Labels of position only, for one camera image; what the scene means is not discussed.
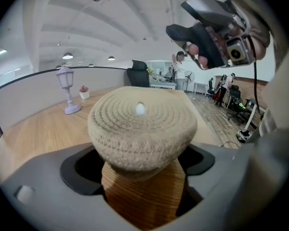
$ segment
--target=standing fan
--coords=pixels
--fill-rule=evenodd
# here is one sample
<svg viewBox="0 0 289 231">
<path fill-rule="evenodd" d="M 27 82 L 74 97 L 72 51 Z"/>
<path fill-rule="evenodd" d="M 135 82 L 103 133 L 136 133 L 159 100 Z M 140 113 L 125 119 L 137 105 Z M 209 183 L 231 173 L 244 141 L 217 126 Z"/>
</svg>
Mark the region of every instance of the standing fan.
<svg viewBox="0 0 289 231">
<path fill-rule="evenodd" d="M 185 72 L 185 82 L 187 83 L 186 90 L 188 87 L 188 83 L 193 82 L 194 80 L 195 80 L 195 74 L 192 71 L 186 71 Z"/>
</svg>

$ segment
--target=white ceiling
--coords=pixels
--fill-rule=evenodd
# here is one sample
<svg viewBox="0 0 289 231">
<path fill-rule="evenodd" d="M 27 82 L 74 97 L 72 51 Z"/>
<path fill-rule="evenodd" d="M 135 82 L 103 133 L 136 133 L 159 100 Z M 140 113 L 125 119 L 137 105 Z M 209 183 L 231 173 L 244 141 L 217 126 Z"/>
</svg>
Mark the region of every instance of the white ceiling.
<svg viewBox="0 0 289 231">
<path fill-rule="evenodd" d="M 39 71 L 55 68 L 64 61 L 72 66 L 78 66 L 78 62 L 84 66 L 105 65 L 110 55 L 116 61 L 164 59 L 159 52 L 167 52 L 165 49 L 173 44 L 165 27 L 173 22 L 185 26 L 193 23 L 180 7 L 182 1 L 50 0 L 38 36 Z M 66 52 L 74 58 L 63 60 Z"/>
</svg>

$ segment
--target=wooden floor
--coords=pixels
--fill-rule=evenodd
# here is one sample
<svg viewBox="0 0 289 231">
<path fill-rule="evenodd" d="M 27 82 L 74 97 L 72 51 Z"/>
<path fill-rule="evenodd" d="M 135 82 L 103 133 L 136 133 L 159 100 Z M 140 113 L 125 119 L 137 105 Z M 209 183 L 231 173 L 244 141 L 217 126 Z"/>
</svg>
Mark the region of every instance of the wooden floor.
<svg viewBox="0 0 289 231">
<path fill-rule="evenodd" d="M 227 112 L 233 113 L 231 110 L 226 110 L 225 105 L 223 108 L 215 106 L 214 101 L 209 98 L 205 98 L 204 95 L 196 93 L 187 93 L 188 97 L 194 97 L 195 100 L 192 100 L 192 103 L 200 113 L 201 117 L 206 122 L 208 128 L 212 131 L 214 139 L 218 141 L 220 145 L 226 141 L 232 141 L 237 145 L 241 143 L 236 138 L 236 133 L 239 129 L 243 129 L 246 125 L 246 122 L 243 122 L 241 126 L 238 125 L 238 122 L 235 118 L 231 118 L 229 121 Z M 225 147 L 237 149 L 238 147 L 233 143 L 226 143 Z"/>
</svg>

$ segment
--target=black cable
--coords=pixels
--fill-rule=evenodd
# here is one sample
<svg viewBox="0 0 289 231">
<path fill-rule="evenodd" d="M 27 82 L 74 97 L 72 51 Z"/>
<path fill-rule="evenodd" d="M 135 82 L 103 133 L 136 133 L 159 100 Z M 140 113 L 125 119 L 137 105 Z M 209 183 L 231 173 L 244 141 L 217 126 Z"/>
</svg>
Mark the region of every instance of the black cable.
<svg viewBox="0 0 289 231">
<path fill-rule="evenodd" d="M 255 77 L 254 77 L 254 96 L 255 96 L 255 100 L 256 100 L 257 110 L 260 113 L 260 108 L 259 108 L 259 104 L 258 104 L 258 97 L 257 97 L 257 63 L 256 63 L 257 62 L 257 58 L 256 58 L 256 50 L 255 50 L 254 42 L 252 41 L 250 35 L 247 36 L 247 39 L 250 42 L 250 47 L 251 47 L 251 49 L 253 51 L 254 58 L 255 58 L 255 61 L 254 61 L 254 74 L 255 74 Z"/>
<path fill-rule="evenodd" d="M 223 147 L 226 143 L 233 143 L 233 144 L 235 144 L 237 147 L 239 147 L 239 146 L 237 145 L 237 143 L 234 143 L 234 142 L 232 142 L 232 141 L 226 141 L 224 144 L 220 145 L 220 147 Z"/>
</svg>

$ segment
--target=white shirt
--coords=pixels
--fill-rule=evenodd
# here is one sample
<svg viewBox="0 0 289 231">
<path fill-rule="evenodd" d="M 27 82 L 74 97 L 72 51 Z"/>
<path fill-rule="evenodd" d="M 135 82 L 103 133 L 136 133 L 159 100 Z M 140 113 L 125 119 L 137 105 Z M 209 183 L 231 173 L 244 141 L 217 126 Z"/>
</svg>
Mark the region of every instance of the white shirt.
<svg viewBox="0 0 289 231">
<path fill-rule="evenodd" d="M 185 70 L 183 68 L 183 64 L 181 62 L 176 61 L 173 64 L 174 71 L 175 73 L 175 78 L 176 79 L 185 79 Z"/>
<path fill-rule="evenodd" d="M 232 76 L 229 75 L 229 76 L 227 76 L 226 82 L 225 82 L 225 84 L 222 85 L 222 87 L 229 90 L 229 88 L 231 88 L 231 85 L 232 85 L 231 83 L 232 83 Z"/>
</svg>

